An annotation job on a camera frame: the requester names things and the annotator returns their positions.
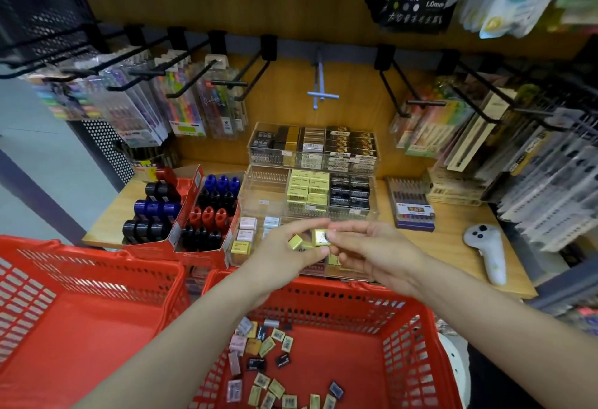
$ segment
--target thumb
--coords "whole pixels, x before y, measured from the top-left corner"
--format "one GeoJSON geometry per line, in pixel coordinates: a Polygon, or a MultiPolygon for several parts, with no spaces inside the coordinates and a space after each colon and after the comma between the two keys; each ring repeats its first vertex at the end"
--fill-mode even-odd
{"type": "Polygon", "coordinates": [[[335,230],[328,230],[326,232],[326,237],[335,246],[358,253],[362,256],[365,256],[367,242],[370,240],[370,238],[365,236],[356,236],[355,234],[350,233],[340,233],[335,230]]]}
{"type": "Polygon", "coordinates": [[[328,246],[324,247],[314,247],[311,250],[307,250],[305,252],[298,252],[301,254],[301,260],[303,262],[303,267],[311,266],[312,264],[317,263],[318,261],[323,260],[328,256],[330,253],[330,248],[328,246]]]}

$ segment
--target metal mesh panel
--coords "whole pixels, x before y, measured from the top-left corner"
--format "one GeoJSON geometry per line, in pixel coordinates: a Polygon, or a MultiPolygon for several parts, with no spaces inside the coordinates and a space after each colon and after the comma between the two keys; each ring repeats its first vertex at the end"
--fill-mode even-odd
{"type": "Polygon", "coordinates": [[[102,150],[103,155],[106,156],[116,174],[123,180],[123,183],[128,183],[133,177],[133,170],[126,157],[117,153],[112,147],[113,141],[120,140],[114,128],[102,120],[84,120],[82,123],[97,146],[102,150]]]}
{"type": "MultiPolygon", "coordinates": [[[[91,20],[85,0],[0,0],[0,41],[4,44],[27,41],[76,28],[91,20]]],[[[4,56],[14,52],[19,59],[30,59],[86,40],[85,33],[76,32],[19,47],[4,56]]]]}

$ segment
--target wooden shelf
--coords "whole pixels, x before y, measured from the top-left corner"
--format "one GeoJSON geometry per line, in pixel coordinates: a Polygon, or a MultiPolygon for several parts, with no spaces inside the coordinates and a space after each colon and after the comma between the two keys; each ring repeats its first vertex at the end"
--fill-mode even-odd
{"type": "MultiPolygon", "coordinates": [[[[202,162],[202,166],[206,174],[246,170],[246,166],[243,165],[214,162],[202,162]]],[[[380,209],[379,220],[394,224],[384,180],[378,179],[376,181],[376,195],[380,209]]],[[[129,181],[108,209],[104,211],[85,235],[83,242],[95,247],[122,248],[123,223],[134,216],[133,204],[135,201],[143,198],[145,198],[145,183],[136,176],[129,181]]],[[[476,249],[466,246],[463,242],[463,232],[472,224],[498,225],[490,208],[486,205],[472,208],[454,204],[433,204],[437,214],[435,232],[414,232],[410,230],[401,230],[401,232],[426,253],[490,284],[486,277],[482,257],[476,249]]],[[[502,235],[502,242],[505,249],[507,283],[497,288],[523,299],[531,299],[537,296],[533,284],[527,277],[523,266],[504,234],[502,235]]],[[[397,253],[397,259],[400,259],[400,252],[397,253]]]]}

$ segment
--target white controller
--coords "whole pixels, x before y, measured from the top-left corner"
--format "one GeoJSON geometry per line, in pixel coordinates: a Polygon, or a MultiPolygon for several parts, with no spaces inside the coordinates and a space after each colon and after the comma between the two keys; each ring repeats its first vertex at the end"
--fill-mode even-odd
{"type": "Polygon", "coordinates": [[[505,251],[502,248],[501,229],[493,225],[474,225],[463,235],[463,241],[475,247],[484,257],[488,279],[492,284],[506,284],[505,251]]]}

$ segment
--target forearm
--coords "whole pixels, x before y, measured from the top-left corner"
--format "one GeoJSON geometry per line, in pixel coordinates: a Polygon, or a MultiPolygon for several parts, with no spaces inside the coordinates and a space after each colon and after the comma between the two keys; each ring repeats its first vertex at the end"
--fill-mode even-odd
{"type": "Polygon", "coordinates": [[[255,295],[236,271],[197,300],[77,407],[186,408],[255,295]]]}
{"type": "Polygon", "coordinates": [[[420,300],[545,408],[595,407],[598,341],[442,261],[425,257],[420,300]]]}

